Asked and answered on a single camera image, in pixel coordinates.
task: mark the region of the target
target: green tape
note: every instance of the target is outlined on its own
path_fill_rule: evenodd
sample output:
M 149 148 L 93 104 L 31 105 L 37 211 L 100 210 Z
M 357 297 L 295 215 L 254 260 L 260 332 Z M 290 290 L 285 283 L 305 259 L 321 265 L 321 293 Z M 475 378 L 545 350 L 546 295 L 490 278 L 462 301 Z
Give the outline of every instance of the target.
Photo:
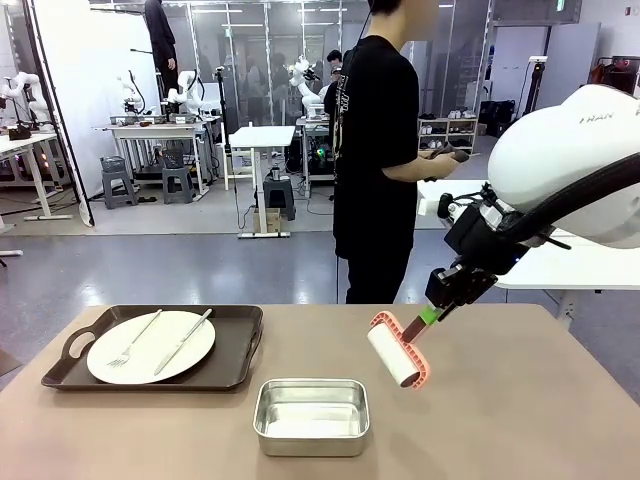
M 442 312 L 440 309 L 434 310 L 431 307 L 427 307 L 422 312 L 420 312 L 420 318 L 422 318 L 424 323 L 426 323 L 428 326 L 431 326 L 438 321 L 441 313 Z

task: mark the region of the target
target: shoe rack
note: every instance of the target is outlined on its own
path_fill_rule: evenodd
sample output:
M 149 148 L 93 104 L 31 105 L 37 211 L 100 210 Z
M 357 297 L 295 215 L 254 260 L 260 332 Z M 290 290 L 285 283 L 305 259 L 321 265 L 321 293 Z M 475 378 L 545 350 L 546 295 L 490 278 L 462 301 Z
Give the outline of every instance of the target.
M 432 128 L 444 129 L 445 133 L 423 134 L 423 129 L 431 125 Z M 429 143 L 431 140 L 441 141 L 442 143 L 451 142 L 452 140 L 464 139 L 471 143 L 469 147 L 456 147 L 473 153 L 476 146 L 476 134 L 478 132 L 477 118 L 436 118 L 435 120 L 418 120 L 418 150 L 421 144 Z

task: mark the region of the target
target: knife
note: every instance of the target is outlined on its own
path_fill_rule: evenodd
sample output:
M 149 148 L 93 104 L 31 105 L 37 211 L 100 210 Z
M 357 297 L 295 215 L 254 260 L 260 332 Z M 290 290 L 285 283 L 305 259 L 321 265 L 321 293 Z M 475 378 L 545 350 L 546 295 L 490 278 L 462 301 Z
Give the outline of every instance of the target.
M 182 340 L 180 340 L 178 343 L 176 343 L 173 347 L 173 349 L 171 349 L 171 351 L 169 351 L 169 353 L 167 354 L 166 357 L 164 357 L 164 359 L 160 362 L 160 365 L 158 365 L 158 368 L 156 368 L 156 372 L 154 373 L 154 375 L 160 375 L 160 373 L 162 372 L 162 370 L 164 370 L 164 367 L 167 366 L 167 364 L 173 360 L 173 357 L 176 356 L 176 354 L 180 351 L 180 349 L 184 346 L 184 344 L 187 342 L 187 340 L 189 340 L 189 337 L 191 335 L 193 335 L 193 332 L 195 332 L 198 327 L 200 325 L 202 325 L 204 323 L 204 321 L 207 319 L 207 317 L 209 315 L 211 315 L 211 313 L 213 312 L 213 310 L 209 309 L 206 312 L 204 312 L 204 315 L 202 315 L 200 317 L 200 319 L 195 323 L 195 325 L 193 326 L 193 328 L 191 330 L 189 330 L 189 332 L 182 337 Z

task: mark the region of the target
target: brown tray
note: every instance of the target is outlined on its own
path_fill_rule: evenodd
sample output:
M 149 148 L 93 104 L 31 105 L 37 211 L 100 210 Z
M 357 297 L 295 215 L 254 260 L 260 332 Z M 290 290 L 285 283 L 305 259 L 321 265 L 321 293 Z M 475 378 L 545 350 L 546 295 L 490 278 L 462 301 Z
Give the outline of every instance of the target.
M 93 343 L 116 325 L 132 318 L 179 310 L 197 314 L 214 310 L 216 341 L 211 351 L 194 367 L 167 380 L 145 385 L 114 385 L 95 378 L 87 367 Z M 73 343 L 85 333 L 95 339 L 85 345 L 79 358 L 70 354 Z M 158 305 L 117 306 L 104 312 L 90 327 L 81 328 L 65 342 L 60 360 L 42 378 L 42 385 L 58 390 L 91 392 L 225 392 L 237 388 L 247 377 L 253 355 L 262 338 L 262 309 L 252 306 Z

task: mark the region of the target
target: fork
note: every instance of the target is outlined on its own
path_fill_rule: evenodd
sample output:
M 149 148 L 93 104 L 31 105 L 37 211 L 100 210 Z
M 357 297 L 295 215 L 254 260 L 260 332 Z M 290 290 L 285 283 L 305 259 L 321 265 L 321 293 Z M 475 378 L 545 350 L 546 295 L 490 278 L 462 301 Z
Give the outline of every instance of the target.
M 153 318 L 149 321 L 149 323 L 147 323 L 147 326 L 140 331 L 140 333 L 136 336 L 136 338 L 133 339 L 133 342 L 129 344 L 126 350 L 122 352 L 120 355 L 118 355 L 117 358 L 107 363 L 107 365 L 109 367 L 116 368 L 116 367 L 121 367 L 122 365 L 127 363 L 131 358 L 131 347 L 133 347 L 133 345 L 138 341 L 138 339 L 142 336 L 142 334 L 147 331 L 147 329 L 151 326 L 151 324 L 156 321 L 156 319 L 160 316 L 161 313 L 162 313 L 162 309 L 158 310 L 153 316 Z

